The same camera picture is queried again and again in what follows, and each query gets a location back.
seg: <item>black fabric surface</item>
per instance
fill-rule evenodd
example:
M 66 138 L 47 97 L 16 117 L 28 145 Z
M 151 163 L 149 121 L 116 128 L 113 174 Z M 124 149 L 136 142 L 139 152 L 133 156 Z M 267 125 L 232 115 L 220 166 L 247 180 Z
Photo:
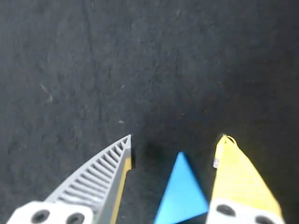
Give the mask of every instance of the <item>black fabric surface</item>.
M 118 224 L 155 218 L 177 152 L 210 199 L 234 136 L 299 223 L 296 0 L 0 2 L 0 223 L 132 133 Z M 186 221 L 204 223 L 205 217 Z

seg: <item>screw hole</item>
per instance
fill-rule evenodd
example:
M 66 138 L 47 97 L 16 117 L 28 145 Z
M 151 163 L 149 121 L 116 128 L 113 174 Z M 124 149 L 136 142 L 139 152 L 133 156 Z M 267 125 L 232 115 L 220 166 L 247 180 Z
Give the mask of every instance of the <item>screw hole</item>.
M 216 210 L 227 216 L 235 216 L 235 211 L 226 204 L 218 205 Z
M 270 219 L 268 219 L 265 216 L 257 216 L 256 223 L 258 223 L 258 224 L 274 224 L 274 222 L 272 222 Z
M 67 218 L 66 224 L 82 224 L 83 221 L 84 215 L 81 213 L 74 213 Z
M 40 210 L 36 212 L 31 218 L 31 222 L 34 224 L 43 223 L 48 219 L 50 212 L 46 209 Z

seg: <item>blue triangular block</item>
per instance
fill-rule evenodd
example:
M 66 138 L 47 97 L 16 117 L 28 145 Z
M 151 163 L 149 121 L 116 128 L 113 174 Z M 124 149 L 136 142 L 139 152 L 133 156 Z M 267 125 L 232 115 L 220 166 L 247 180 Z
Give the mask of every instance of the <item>blue triangular block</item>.
M 175 224 L 208 212 L 208 204 L 184 156 L 178 153 L 154 224 Z

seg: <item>yellow strip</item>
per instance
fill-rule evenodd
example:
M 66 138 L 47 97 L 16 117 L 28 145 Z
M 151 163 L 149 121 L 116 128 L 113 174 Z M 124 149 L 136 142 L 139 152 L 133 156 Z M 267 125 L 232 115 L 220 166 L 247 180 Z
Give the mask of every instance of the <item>yellow strip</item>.
M 219 165 L 212 199 L 225 198 L 282 217 L 277 200 L 232 137 L 224 135 L 220 139 L 215 157 Z
M 122 175 L 121 175 L 120 185 L 119 185 L 119 188 L 118 188 L 118 191 L 117 191 L 117 196 L 116 196 L 116 200 L 115 200 L 115 204 L 114 204 L 110 224 L 115 224 L 116 223 L 118 210 L 119 210 L 120 204 L 121 204 L 122 191 L 123 191 L 123 187 L 125 185 L 126 175 L 127 175 L 127 172 L 130 169 L 132 169 L 131 158 L 126 158 L 125 165 L 124 165 L 124 168 L 123 168 L 123 172 L 122 172 Z

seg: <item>blue block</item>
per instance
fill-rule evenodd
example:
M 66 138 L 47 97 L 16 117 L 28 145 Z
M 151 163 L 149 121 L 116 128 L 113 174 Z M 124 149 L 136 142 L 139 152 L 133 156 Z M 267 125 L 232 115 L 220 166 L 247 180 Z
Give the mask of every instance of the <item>blue block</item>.
M 184 156 L 178 153 L 154 224 L 175 224 L 208 212 L 208 204 Z

